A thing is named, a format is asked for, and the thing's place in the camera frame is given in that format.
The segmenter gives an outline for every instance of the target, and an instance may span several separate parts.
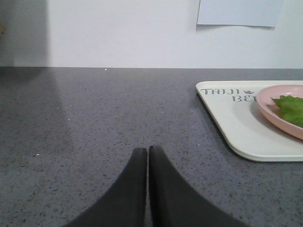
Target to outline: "green leaf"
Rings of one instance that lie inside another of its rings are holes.
[[[272,100],[280,108],[279,117],[303,128],[303,98],[280,96]]]

